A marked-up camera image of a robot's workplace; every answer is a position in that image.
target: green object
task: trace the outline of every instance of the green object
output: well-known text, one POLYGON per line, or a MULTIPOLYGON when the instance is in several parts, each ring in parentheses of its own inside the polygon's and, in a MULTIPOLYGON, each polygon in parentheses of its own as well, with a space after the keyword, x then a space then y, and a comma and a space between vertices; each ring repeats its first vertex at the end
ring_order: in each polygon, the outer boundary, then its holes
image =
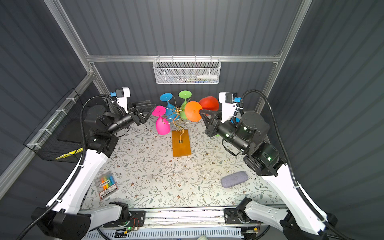
POLYGON ((179 92, 179 97, 184 98, 183 104, 181 104, 181 112, 180 112, 180 117, 182 119, 187 119, 187 116, 185 115, 184 109, 185 106, 187 105, 187 98, 190 98, 192 96, 192 93, 188 90, 184 90, 179 92))

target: floral tablecloth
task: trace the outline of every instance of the floral tablecloth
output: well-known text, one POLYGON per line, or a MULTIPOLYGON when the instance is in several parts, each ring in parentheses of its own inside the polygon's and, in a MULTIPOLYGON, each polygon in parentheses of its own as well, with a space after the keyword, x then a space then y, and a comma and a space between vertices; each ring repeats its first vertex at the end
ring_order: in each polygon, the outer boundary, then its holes
POLYGON ((242 155, 229 154, 221 137, 207 137, 202 121, 183 125, 189 131, 192 155, 173 157, 172 134, 159 135, 156 120, 151 116, 146 124, 132 124, 119 139, 98 172, 100 176, 111 171, 118 190, 100 200, 95 185, 91 185, 82 209, 112 201, 125 202, 130 208, 229 206, 239 204, 244 197, 261 204, 284 204, 274 189, 248 168, 242 155), (245 171, 248 181, 223 188, 220 179, 238 171, 245 171))

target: leaf pattern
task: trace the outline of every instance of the leaf pattern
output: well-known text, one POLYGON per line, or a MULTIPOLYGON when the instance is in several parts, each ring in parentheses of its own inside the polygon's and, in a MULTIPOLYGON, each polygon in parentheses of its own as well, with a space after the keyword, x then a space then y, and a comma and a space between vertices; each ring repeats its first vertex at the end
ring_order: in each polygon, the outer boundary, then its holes
POLYGON ((172 135, 159 135, 156 120, 151 116, 146 124, 132 124, 125 138, 119 139, 98 172, 100 176, 111 171, 118 190, 110 199, 100 200, 91 185, 82 209, 112 201, 125 202, 130 208, 229 206, 238 205, 244 197, 261 204, 284 204, 275 190, 248 168, 241 155, 234 157, 222 147, 221 137, 207 137, 202 121, 184 124, 192 155, 172 157, 172 135), (221 178, 238 171, 245 171, 249 179, 223 188, 221 178))

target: white wire mesh basket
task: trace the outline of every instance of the white wire mesh basket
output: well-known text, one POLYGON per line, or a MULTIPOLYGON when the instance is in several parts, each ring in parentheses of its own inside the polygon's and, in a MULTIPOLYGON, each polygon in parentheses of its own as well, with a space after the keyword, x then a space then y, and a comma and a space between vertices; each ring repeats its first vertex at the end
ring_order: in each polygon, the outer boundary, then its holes
POLYGON ((158 84, 217 84, 220 68, 220 59, 191 62, 160 61, 158 59, 153 61, 153 71, 158 84))

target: marker pen package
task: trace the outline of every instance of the marker pen package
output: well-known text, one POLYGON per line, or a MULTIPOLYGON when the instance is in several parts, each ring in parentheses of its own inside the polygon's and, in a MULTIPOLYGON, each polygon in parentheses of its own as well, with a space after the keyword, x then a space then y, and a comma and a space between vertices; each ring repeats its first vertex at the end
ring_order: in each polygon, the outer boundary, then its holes
POLYGON ((110 171, 100 176, 96 176, 94 182, 101 200, 105 199, 118 189, 115 179, 110 171))

